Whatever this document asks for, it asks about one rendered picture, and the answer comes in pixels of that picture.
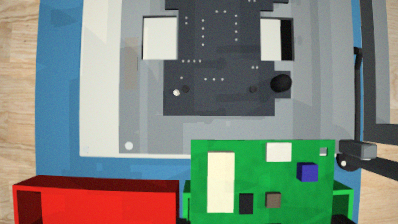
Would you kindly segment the green bin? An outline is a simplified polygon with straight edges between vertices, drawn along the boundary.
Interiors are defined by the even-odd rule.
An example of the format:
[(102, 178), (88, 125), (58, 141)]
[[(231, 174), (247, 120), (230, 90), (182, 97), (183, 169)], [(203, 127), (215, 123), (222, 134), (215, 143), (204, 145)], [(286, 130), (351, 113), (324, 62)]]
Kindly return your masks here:
[[(190, 220), (190, 184), (186, 180), (183, 190), (183, 218)], [(352, 220), (354, 189), (334, 180), (332, 215), (343, 214)]]

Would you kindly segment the green circuit board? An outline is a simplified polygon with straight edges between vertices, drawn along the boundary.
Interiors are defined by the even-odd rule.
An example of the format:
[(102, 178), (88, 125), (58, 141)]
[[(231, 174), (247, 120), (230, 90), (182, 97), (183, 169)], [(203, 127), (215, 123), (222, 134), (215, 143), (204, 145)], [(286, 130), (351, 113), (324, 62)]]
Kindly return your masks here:
[(334, 162), (334, 139), (191, 140), (191, 224), (331, 224)]

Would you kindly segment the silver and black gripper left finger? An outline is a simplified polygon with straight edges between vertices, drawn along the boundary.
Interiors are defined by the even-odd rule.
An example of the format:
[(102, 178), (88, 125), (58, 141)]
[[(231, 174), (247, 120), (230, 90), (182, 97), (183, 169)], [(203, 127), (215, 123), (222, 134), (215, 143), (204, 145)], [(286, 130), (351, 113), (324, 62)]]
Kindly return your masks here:
[(187, 218), (177, 218), (175, 224), (191, 224), (191, 221), (187, 221)]

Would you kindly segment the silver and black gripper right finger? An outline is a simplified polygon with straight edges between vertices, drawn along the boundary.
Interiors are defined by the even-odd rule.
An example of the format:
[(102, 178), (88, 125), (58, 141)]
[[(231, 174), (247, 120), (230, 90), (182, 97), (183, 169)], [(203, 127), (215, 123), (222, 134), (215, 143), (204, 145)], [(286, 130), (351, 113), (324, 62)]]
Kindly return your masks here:
[(331, 224), (356, 224), (343, 214), (332, 215)]

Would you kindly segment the red open box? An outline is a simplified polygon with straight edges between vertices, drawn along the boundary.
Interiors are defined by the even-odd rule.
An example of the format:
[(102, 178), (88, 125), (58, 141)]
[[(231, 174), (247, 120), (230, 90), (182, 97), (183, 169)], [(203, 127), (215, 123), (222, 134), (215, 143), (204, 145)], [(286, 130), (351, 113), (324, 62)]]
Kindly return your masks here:
[(175, 224), (179, 218), (179, 180), (37, 175), (12, 189), (15, 224)]

